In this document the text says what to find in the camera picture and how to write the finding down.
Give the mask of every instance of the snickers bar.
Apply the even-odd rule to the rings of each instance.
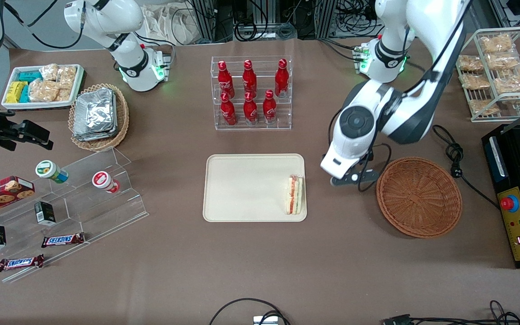
[[[73,235],[55,236],[55,237],[43,237],[42,248],[48,246],[60,246],[83,243],[85,241],[83,232]]]
[[[36,257],[29,257],[27,259],[8,260],[2,259],[0,262],[0,272],[9,271],[10,269],[23,268],[23,267],[42,267],[43,266],[43,254]]]

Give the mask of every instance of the blue snack package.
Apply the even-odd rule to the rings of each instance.
[[[23,87],[21,91],[21,97],[19,98],[20,103],[29,103],[29,86]]]
[[[42,77],[42,74],[39,71],[25,71],[25,72],[19,73],[19,77],[17,78],[17,80],[32,82],[32,81],[36,80],[37,78],[41,79],[41,77]]]

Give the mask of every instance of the yellow control panel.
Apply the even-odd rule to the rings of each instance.
[[[513,257],[520,261],[520,192],[518,187],[497,194]]]

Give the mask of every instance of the brown tablecloth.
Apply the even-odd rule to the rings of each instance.
[[[291,131],[217,132],[210,99],[211,56],[292,55]],[[520,270],[500,214],[459,182],[464,213],[437,239],[400,234],[382,216],[374,190],[331,187],[320,169],[326,128],[362,76],[352,63],[316,41],[228,43],[177,49],[170,81],[135,93],[112,70],[106,50],[11,50],[11,66],[78,63],[86,86],[111,83],[130,107],[130,129],[118,147],[132,160],[132,185],[150,216],[13,284],[0,282],[2,324],[206,324],[226,302],[257,297],[279,306],[295,325],[377,324],[413,316],[488,316],[489,300],[520,314]],[[411,62],[430,66],[423,45]],[[394,85],[421,76],[412,67]],[[18,113],[51,130],[51,152],[18,144],[0,148],[0,179],[35,178],[43,159],[69,164],[90,152],[70,142],[68,111]],[[495,123],[471,123],[456,76],[435,123],[464,148],[466,177],[489,197],[493,189],[479,144]],[[420,156],[445,169],[445,144],[429,134],[396,145],[393,158]],[[384,162],[379,149],[373,165]],[[305,158],[308,216],[300,223],[209,223],[202,218],[206,159],[218,153],[299,153]],[[251,324],[268,311],[252,302],[226,309],[218,324]]]

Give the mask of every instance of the wicker basket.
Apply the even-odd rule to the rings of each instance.
[[[417,238],[446,234],[463,210],[454,179],[424,158],[405,157],[390,163],[378,179],[376,194],[388,222]]]
[[[117,125],[119,128],[118,133],[113,138],[105,138],[99,140],[92,141],[80,141],[72,136],[72,142],[76,144],[79,148],[91,150],[91,151],[101,151],[108,147],[115,147],[125,137],[125,134],[128,132],[128,125],[130,125],[130,111],[128,111],[128,103],[125,101],[124,95],[122,95],[121,91],[111,84],[95,84],[89,88],[86,88],[82,91],[82,93],[89,93],[91,91],[96,91],[100,88],[109,88],[114,91],[116,94],[116,109],[117,109]],[[76,104],[73,103],[70,108],[70,119],[68,120],[68,127],[70,131],[74,132],[74,111]]]

